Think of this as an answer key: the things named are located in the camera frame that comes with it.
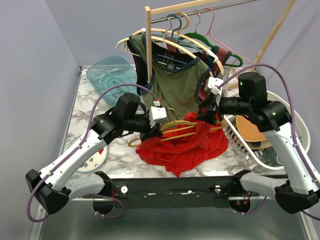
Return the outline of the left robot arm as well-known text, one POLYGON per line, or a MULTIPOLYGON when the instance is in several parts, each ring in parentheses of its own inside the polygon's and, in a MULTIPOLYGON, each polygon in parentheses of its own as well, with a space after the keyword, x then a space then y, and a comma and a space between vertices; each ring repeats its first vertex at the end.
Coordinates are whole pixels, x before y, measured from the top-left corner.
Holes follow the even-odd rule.
POLYGON ((111 185, 104 172, 98 171, 83 179, 72 180, 71 176, 99 150, 123 137, 125 131, 155 137, 160 132, 155 114, 166 111, 154 95, 152 100, 151 107, 147 109, 137 95, 126 92, 114 107, 91 116, 87 129, 68 150, 41 170, 31 169, 26 173, 31 193, 28 202, 36 199, 48 215, 53 215, 74 198, 96 194, 101 198, 107 197, 111 185))

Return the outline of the white translucent garment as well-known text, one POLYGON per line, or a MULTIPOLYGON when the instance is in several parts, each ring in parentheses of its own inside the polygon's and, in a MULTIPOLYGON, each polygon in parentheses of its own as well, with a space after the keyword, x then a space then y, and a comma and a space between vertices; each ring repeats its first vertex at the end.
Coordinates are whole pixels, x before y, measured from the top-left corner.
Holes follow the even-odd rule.
MULTIPOLYGON (((230 75, 230 67, 229 66, 224 66, 224 74, 222 75, 222 80, 225 82, 230 75)), ((229 83, 227 82, 221 89, 222 89, 222 96, 226 97, 228 95, 228 88, 229 88, 229 83)))

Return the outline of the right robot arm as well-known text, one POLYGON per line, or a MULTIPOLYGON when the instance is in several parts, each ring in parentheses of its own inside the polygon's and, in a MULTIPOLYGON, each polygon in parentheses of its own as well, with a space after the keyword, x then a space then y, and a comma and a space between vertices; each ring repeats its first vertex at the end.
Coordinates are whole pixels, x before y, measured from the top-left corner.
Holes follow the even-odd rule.
POLYGON ((271 143, 288 177, 276 179, 243 170, 232 177, 230 191, 236 196, 255 192, 270 197, 289 214, 317 204, 320 174, 296 137, 294 110, 287 109, 280 101, 268 100, 266 80, 257 72, 238 76, 238 97, 223 97, 223 84, 222 79, 208 78, 204 90, 209 95, 199 105, 206 111, 197 120, 216 125, 216 117, 244 116, 271 143))

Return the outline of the red tank top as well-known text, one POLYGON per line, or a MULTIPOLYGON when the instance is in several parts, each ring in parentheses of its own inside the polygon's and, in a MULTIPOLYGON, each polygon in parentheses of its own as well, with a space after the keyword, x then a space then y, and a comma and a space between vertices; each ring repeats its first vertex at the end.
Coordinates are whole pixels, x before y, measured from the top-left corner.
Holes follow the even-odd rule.
POLYGON ((188 147, 173 147, 173 148, 136 148, 135 152, 141 160, 149 165, 163 166, 168 172, 172 172, 179 177, 181 173, 190 171, 203 163, 206 160, 216 158, 223 154, 226 149, 213 148, 188 148, 188 147))

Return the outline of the blue plastic tub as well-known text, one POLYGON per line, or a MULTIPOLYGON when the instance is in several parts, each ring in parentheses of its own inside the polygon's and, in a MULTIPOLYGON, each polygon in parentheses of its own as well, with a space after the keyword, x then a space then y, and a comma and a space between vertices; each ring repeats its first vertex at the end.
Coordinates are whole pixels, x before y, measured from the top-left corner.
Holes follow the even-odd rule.
MULTIPOLYGON (((86 77, 99 95, 106 90, 122 84, 137 82, 136 70, 122 57, 111 56, 92 65, 86 72, 86 77)), ((135 86, 117 87, 103 96, 103 100, 114 107, 124 93, 137 94, 135 86)))

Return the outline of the watermelon pattern plate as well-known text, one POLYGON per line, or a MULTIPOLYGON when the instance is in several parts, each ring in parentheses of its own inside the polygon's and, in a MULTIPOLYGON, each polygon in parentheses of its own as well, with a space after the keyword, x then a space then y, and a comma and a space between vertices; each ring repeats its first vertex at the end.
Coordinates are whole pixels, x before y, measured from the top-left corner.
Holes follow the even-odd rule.
POLYGON ((77 171, 79 174, 90 174, 98 170, 103 165, 108 156, 108 147, 105 146, 101 150, 93 154, 77 171))

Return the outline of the wooden clothes rack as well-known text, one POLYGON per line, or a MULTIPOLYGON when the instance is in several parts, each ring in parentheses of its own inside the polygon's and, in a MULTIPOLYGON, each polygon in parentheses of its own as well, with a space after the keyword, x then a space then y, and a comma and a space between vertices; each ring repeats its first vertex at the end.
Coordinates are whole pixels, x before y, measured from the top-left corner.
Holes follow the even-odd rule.
MULTIPOLYGON (((149 6, 144 7, 144 13, 145 13, 145 29, 146 29, 146 56, 147 56, 147 83, 150 82, 151 77, 152 77, 152 20, 151 16, 153 15, 158 15, 162 13, 168 13, 176 10, 183 10, 186 8, 191 8, 191 7, 197 7, 201 5, 207 5, 210 3, 217 2, 217 0, 194 0, 194 1, 189 1, 185 3, 180 3, 180 4, 175 4, 175 5, 169 5, 165 7, 160 7, 160 8, 155 8, 155 9, 150 9, 149 6)), ((272 30, 270 31, 269 35, 267 36, 264 44, 260 48, 257 56, 254 59, 254 63, 257 64, 261 61, 263 55, 265 54, 266 50, 268 49, 270 43, 276 36, 278 30, 282 26, 283 22, 285 21, 286 17, 290 13, 291 9, 295 5, 296 0, 289 0, 282 11, 281 15, 277 19, 276 23, 272 27, 272 30)))

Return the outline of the cream wooden hanger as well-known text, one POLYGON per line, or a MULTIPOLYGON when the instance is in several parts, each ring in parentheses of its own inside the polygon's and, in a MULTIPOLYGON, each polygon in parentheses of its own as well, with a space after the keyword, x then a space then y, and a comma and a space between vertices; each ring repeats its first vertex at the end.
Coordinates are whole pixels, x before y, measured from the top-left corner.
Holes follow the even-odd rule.
POLYGON ((133 33, 132 35, 138 35, 138 34, 145 34, 145 40, 146 40, 146 64, 147 64, 147 74, 148 74, 148 82, 150 82, 150 78, 151 78, 151 74, 152 74, 152 40, 157 40, 160 42, 164 42, 167 43, 181 51, 183 51, 184 53, 188 54, 190 57, 192 58, 196 58, 196 56, 191 53, 190 51, 188 51, 187 49, 185 49, 182 45, 177 44, 177 42, 182 42, 183 44, 188 44, 187 42, 171 37, 171 36, 167 36, 167 33, 170 33, 172 36, 173 35, 177 35, 179 37, 184 37, 185 39, 189 40, 190 42, 192 42, 193 44, 197 45, 201 50, 203 50, 204 52, 206 52, 207 55, 214 57, 215 58, 215 63, 217 63, 218 68, 221 72, 221 74, 224 74, 224 67, 221 63, 221 61, 218 59, 218 57, 206 46, 204 46, 203 44, 199 43, 196 40, 191 39, 190 37, 187 37, 186 35, 183 34, 179 34, 179 33, 175 33, 175 30, 171 31, 169 30, 165 30, 162 28, 142 28, 141 30, 136 31, 135 33, 133 33))

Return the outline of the green tank top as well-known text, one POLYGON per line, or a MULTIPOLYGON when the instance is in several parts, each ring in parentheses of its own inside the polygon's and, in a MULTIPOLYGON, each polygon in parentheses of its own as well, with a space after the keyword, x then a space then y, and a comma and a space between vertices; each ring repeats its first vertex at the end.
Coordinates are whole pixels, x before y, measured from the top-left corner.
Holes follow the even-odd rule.
MULTIPOLYGON (((128 41, 147 66, 145 34, 132 35, 128 41)), ((182 120, 186 114, 199 111, 199 90, 211 68, 198 56, 190 57, 186 64, 163 62, 164 58, 157 53, 164 49, 169 52, 156 43, 152 44, 152 76, 144 87, 152 91, 164 107, 174 109, 175 112, 167 113, 170 121, 182 120)))

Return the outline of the white laundry basket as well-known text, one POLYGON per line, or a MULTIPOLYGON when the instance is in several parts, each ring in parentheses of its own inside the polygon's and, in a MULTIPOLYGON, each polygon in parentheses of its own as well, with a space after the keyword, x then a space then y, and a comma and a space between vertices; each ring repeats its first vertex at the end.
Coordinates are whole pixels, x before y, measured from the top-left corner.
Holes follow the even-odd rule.
MULTIPOLYGON (((297 137, 304 150, 308 152, 311 145, 309 129, 298 112, 295 111, 294 114, 297 137)), ((250 148, 249 143, 244 140, 237 130, 236 116, 225 115, 224 121, 224 133, 229 140, 229 146, 231 146, 240 157, 244 158, 246 169, 266 175, 284 175, 286 173, 273 148, 269 147, 258 150, 250 148)))

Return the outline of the dark maroon tank top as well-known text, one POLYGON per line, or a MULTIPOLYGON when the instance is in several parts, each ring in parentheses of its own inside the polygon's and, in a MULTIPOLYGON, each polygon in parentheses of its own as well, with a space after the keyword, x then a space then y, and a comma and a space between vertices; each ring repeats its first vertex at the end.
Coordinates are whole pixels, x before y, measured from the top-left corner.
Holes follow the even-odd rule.
POLYGON ((147 65, 144 62, 144 60, 136 53, 135 49, 132 47, 129 41, 127 41, 127 47, 129 51, 133 54, 135 71, 137 75, 136 84, 145 87, 148 85, 147 65))

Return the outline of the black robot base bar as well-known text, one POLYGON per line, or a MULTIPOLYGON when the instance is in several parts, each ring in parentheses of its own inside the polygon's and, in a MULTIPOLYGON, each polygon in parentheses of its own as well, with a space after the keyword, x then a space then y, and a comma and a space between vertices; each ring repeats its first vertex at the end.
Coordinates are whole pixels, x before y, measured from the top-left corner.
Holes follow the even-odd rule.
POLYGON ((113 178, 107 181, 95 197, 92 207, 101 214, 122 209, 172 208, 229 208, 249 210, 260 196, 235 186, 231 176, 168 177, 168 178, 113 178))

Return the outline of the green velvet hanger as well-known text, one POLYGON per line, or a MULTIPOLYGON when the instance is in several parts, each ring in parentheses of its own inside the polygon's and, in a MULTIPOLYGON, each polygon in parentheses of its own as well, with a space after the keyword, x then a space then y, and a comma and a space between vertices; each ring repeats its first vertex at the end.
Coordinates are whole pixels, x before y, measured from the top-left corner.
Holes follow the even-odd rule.
POLYGON ((192 39, 196 39, 201 41, 202 43, 204 43, 207 47, 210 48, 210 50, 216 54, 218 56, 218 59, 220 60, 220 62, 222 63, 223 66, 227 66, 227 67, 242 67, 243 66, 243 59, 238 56, 237 54, 232 53, 229 50, 226 50, 222 47, 219 47, 218 45, 213 45, 210 43, 210 41, 203 35, 201 35, 200 33, 196 33, 196 32, 188 32, 184 34, 185 36, 192 38, 192 39), (235 58, 236 60, 238 60, 238 64, 230 64, 227 63, 228 59, 230 57, 235 58))

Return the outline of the yellow hanger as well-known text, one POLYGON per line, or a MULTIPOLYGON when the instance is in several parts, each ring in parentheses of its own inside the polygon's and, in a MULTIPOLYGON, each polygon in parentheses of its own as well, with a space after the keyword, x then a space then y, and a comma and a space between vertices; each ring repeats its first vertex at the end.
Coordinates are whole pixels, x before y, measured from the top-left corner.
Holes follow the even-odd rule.
POLYGON ((134 138, 127 145, 142 149, 171 149, 175 147, 226 149, 228 140, 224 134, 225 124, 221 121, 211 125, 198 120, 198 115, 190 112, 183 120, 176 120, 161 127, 162 136, 142 139, 134 138))

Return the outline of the blue plastic hanger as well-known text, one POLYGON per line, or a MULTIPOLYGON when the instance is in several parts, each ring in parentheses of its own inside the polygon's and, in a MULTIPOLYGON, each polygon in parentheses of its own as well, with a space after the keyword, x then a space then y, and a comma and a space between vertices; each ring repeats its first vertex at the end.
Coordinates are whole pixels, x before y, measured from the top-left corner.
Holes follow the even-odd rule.
MULTIPOLYGON (((181 30, 181 28, 183 28, 182 26, 182 20, 181 20, 181 16, 182 17, 186 17, 187 15, 185 15, 183 12, 175 12, 175 13, 171 13, 171 14, 168 14, 165 19, 168 20, 170 22, 170 28, 169 29, 166 29, 166 30, 171 30, 172 28, 172 23, 171 23, 171 20, 170 20, 170 17, 173 17, 175 19, 177 19, 179 21, 179 26, 178 28, 175 28, 173 30, 175 30, 175 33, 179 33, 179 31, 181 30)), ((166 35, 168 37, 173 37, 173 38, 176 38, 176 39, 180 39, 180 40, 183 40, 184 42, 186 42, 187 44, 184 44, 182 43, 182 41, 178 41, 177 44, 178 45, 181 45, 183 46, 185 49, 186 47, 187 48, 192 48, 192 49, 195 49, 197 52, 200 52, 201 54, 203 53, 206 53, 205 51, 203 51, 202 49, 200 49, 197 45, 195 45, 194 43, 192 43, 191 41, 185 39, 184 37, 181 37, 181 36, 178 36, 178 35, 172 35, 171 33, 166 33, 166 35)), ((166 49, 164 50, 161 50, 157 53, 157 56, 158 57, 162 57, 163 58, 163 62, 166 62, 167 64, 168 63, 176 63, 176 64, 179 64, 179 65, 182 65, 182 64, 186 64, 186 62, 183 62, 181 60, 177 60, 175 59, 174 56, 169 56, 168 52, 166 52, 166 49)))

